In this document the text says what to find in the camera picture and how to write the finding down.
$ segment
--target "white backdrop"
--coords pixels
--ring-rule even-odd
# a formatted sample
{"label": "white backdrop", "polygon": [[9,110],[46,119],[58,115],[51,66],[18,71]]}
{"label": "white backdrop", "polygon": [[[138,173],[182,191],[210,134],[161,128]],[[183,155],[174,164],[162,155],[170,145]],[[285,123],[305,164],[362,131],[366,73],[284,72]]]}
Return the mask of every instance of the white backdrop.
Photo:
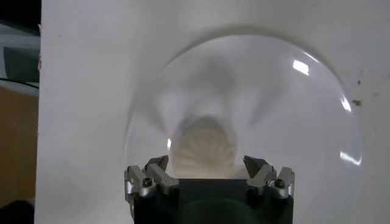
{"label": "white backdrop", "polygon": [[135,87],[194,43],[231,33],[298,44],[361,100],[359,188],[370,193],[351,216],[387,220],[389,9],[385,0],[44,0],[35,223],[129,223],[122,172]]}

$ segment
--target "dark spot on wall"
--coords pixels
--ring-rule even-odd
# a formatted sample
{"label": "dark spot on wall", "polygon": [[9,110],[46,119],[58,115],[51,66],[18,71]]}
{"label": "dark spot on wall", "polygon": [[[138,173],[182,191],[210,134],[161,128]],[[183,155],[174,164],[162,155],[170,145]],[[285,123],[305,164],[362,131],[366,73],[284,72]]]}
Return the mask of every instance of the dark spot on wall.
{"label": "dark spot on wall", "polygon": [[355,104],[355,106],[357,107],[361,106],[361,100],[352,100],[352,103]]}

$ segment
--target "transparent hemisphere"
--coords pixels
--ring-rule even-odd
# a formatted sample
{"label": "transparent hemisphere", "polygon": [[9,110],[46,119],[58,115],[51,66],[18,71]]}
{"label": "transparent hemisphere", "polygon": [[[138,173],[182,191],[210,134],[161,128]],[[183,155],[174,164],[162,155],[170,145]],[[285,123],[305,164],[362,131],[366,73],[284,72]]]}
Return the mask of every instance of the transparent hemisphere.
{"label": "transparent hemisphere", "polygon": [[312,55],[271,37],[221,37],[139,87],[128,166],[169,155],[173,177],[248,178],[244,155],[265,159],[296,174],[294,222],[348,223],[363,169],[359,126],[338,79]]}

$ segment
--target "beige ribbed object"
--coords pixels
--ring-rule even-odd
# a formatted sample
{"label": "beige ribbed object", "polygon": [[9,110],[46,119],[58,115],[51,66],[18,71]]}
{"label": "beige ribbed object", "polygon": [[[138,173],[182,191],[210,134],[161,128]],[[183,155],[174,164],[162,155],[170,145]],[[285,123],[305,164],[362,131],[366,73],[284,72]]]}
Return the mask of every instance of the beige ribbed object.
{"label": "beige ribbed object", "polygon": [[192,119],[172,142],[172,166],[178,178],[228,178],[234,156],[231,138],[210,117]]}

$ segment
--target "wooden surface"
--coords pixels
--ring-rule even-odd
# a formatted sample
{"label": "wooden surface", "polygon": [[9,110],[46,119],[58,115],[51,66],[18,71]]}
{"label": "wooden surface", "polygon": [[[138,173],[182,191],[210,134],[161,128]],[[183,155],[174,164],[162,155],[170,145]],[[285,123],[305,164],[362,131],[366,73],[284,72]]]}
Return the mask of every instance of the wooden surface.
{"label": "wooden surface", "polygon": [[38,98],[0,88],[0,206],[35,195]]}

